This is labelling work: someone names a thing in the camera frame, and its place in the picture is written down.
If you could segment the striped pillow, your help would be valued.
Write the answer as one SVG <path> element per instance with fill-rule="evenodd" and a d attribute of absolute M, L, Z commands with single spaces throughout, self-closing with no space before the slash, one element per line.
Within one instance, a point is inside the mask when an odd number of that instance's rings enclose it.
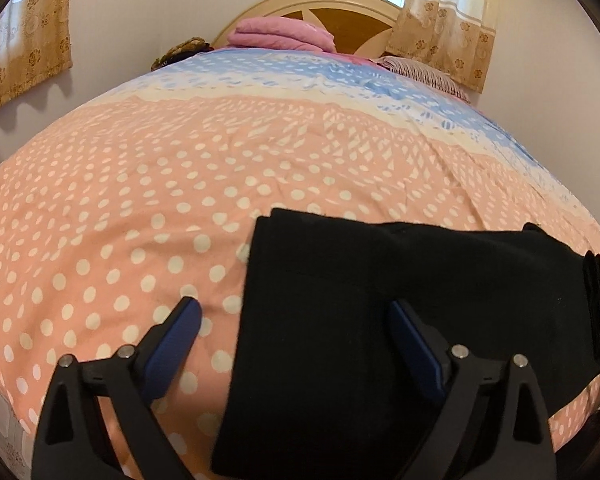
<path fill-rule="evenodd" d="M 411 78 L 449 96 L 455 96 L 466 103 L 470 102 L 466 91 L 448 74 L 427 64 L 412 60 L 411 58 L 400 58 L 400 56 L 392 55 L 382 56 L 376 60 L 376 63 L 391 73 Z"/>

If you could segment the beige window curtain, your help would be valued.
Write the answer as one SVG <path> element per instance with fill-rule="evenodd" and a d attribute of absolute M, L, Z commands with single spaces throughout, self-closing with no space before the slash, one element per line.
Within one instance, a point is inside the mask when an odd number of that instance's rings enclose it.
<path fill-rule="evenodd" d="M 483 92 L 501 0 L 402 0 L 386 51 Z"/>
<path fill-rule="evenodd" d="M 0 14 L 0 107 L 72 67 L 70 0 L 9 0 Z"/>

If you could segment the polka dot bedspread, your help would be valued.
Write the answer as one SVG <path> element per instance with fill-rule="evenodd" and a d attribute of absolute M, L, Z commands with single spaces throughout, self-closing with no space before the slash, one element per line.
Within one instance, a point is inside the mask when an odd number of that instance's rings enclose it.
<path fill-rule="evenodd" d="M 600 254 L 600 226 L 459 99 L 342 56 L 196 55 L 122 84 L 0 166 L 0 451 L 28 478 L 57 360 L 135 344 L 184 296 L 201 334 L 156 412 L 199 479 L 232 370 L 254 222 L 288 208 L 516 230 Z"/>

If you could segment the folded pink blanket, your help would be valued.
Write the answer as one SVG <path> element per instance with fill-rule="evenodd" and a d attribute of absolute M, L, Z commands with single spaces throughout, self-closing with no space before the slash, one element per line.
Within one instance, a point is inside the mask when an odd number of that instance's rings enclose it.
<path fill-rule="evenodd" d="M 296 18 L 257 16 L 240 20 L 227 36 L 238 48 L 336 53 L 334 36 L 325 29 Z"/>

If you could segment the beige window curtain left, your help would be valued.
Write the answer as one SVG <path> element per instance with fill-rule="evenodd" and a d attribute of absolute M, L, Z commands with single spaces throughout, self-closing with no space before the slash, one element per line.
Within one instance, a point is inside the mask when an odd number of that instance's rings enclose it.
<path fill-rule="evenodd" d="M 72 67 L 70 0 L 9 0 L 0 14 L 0 107 Z"/>

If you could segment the black pants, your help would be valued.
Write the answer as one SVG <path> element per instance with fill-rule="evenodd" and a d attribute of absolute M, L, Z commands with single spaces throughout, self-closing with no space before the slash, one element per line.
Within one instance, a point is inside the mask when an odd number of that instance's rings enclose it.
<path fill-rule="evenodd" d="M 232 479 L 406 479 L 434 402 L 404 301 L 449 344 L 526 356 L 547 421 L 600 374 L 600 256 L 534 224 L 453 231 L 276 209 L 254 228 L 211 469 Z"/>

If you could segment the cream wooden headboard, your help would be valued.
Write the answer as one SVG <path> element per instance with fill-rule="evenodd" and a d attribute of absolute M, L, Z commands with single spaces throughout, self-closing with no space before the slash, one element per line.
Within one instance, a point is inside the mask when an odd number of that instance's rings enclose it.
<path fill-rule="evenodd" d="M 228 34 L 243 18 L 283 16 L 326 29 L 339 53 L 379 58 L 385 53 L 401 9 L 387 0 L 263 0 L 230 22 L 212 42 L 227 44 Z"/>

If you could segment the beige window curtain centre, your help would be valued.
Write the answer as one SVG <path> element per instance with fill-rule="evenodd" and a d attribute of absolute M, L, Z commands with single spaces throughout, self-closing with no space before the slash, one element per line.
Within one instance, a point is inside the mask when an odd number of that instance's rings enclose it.
<path fill-rule="evenodd" d="M 386 51 L 483 92 L 501 0 L 402 0 Z"/>

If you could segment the brown patterned cloth bundle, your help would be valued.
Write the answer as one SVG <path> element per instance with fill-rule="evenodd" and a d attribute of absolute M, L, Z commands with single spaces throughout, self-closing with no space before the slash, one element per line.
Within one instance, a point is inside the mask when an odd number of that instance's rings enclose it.
<path fill-rule="evenodd" d="M 156 58 L 151 64 L 150 70 L 154 72 L 155 70 L 160 70 L 160 68 L 184 61 L 186 58 L 191 58 L 198 53 L 207 53 L 211 51 L 213 51 L 212 45 L 204 40 L 204 38 L 193 37 L 181 44 L 177 44 L 169 51 L 166 51 L 160 58 Z"/>

